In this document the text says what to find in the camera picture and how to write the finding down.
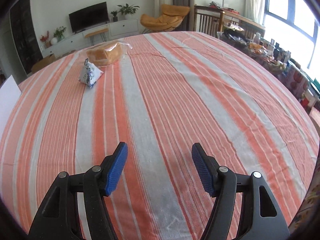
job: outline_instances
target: window pane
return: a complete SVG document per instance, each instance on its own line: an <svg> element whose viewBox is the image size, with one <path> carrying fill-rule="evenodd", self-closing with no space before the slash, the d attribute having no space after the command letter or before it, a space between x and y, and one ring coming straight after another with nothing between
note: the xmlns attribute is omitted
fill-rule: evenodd
<svg viewBox="0 0 320 240"><path fill-rule="evenodd" d="M311 78L317 78L317 80L320 80L320 29L318 30L315 52L307 73Z"/></svg>
<svg viewBox="0 0 320 240"><path fill-rule="evenodd" d="M288 17L288 0L269 0L269 12L283 19Z"/></svg>
<svg viewBox="0 0 320 240"><path fill-rule="evenodd" d="M315 17L313 16L308 5L303 0L296 0L294 25L304 30L311 37L313 37L315 28Z"/></svg>
<svg viewBox="0 0 320 240"><path fill-rule="evenodd" d="M284 50L291 51L294 58L302 69L306 69L311 59L313 42L296 29L285 24L278 19L266 15L265 20L266 34L264 38L268 41L274 39Z"/></svg>

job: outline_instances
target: television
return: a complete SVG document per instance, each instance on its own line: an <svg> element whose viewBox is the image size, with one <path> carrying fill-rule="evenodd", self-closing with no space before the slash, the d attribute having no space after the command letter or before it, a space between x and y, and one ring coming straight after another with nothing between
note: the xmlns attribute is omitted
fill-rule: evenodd
<svg viewBox="0 0 320 240"><path fill-rule="evenodd" d="M98 3L69 14L73 33L109 21L107 2Z"/></svg>

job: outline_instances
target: window frame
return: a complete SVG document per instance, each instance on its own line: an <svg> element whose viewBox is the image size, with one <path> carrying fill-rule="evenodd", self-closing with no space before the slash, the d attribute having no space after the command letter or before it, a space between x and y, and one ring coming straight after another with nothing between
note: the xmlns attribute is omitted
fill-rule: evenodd
<svg viewBox="0 0 320 240"><path fill-rule="evenodd" d="M266 19L266 15L269 15L271 17L276 18L279 21L284 22L285 24L289 25L290 27L296 29L298 32L302 33L304 36L306 36L309 40L311 40L313 42L313 51L312 51L312 55L309 61L309 64L307 66L307 69L310 68L310 64L313 58L313 54L315 52L315 48L316 48L316 41L317 41L317 36L318 36L318 25L317 22L315 20L315 26L314 26L314 31L313 31L313 37L311 37L308 33L306 33L304 30L300 29L299 27L297 27L296 25L294 25L294 18L295 18L295 5L296 5L296 0L288 0L288 15L287 15L287 19L283 19L282 17L269 12L269 0L266 0L265 2L265 8L264 8L264 15L263 15L263 25L265 23L265 19Z"/></svg>

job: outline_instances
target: metal pin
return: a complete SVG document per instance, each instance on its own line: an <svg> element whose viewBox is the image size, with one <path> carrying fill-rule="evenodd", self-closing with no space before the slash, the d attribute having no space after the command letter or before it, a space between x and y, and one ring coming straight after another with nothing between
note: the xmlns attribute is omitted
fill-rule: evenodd
<svg viewBox="0 0 320 240"><path fill-rule="evenodd" d="M258 172L258 171L255 171L254 173L253 173L253 175L256 177L256 178L261 178L261 173L260 172Z"/></svg>
<svg viewBox="0 0 320 240"><path fill-rule="evenodd" d="M58 174L59 178L64 178L67 175L65 171L62 171Z"/></svg>
<svg viewBox="0 0 320 240"><path fill-rule="evenodd" d="M219 171L221 171L221 172L227 172L227 171L228 171L228 168L227 168L226 166L221 166L221 167L219 168Z"/></svg>
<svg viewBox="0 0 320 240"><path fill-rule="evenodd" d="M92 171L94 171L94 172L101 171L101 167L99 165L93 166Z"/></svg>

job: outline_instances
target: wooden railing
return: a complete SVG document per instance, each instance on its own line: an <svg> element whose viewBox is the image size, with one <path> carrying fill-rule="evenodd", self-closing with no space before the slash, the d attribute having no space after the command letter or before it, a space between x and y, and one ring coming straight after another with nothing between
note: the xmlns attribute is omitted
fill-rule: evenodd
<svg viewBox="0 0 320 240"><path fill-rule="evenodd" d="M266 32L264 26L241 15L223 9L195 5L194 31L216 37L217 32L222 31L224 23L239 25L244 29L244 36L248 39L252 39L257 32L263 37Z"/></svg>

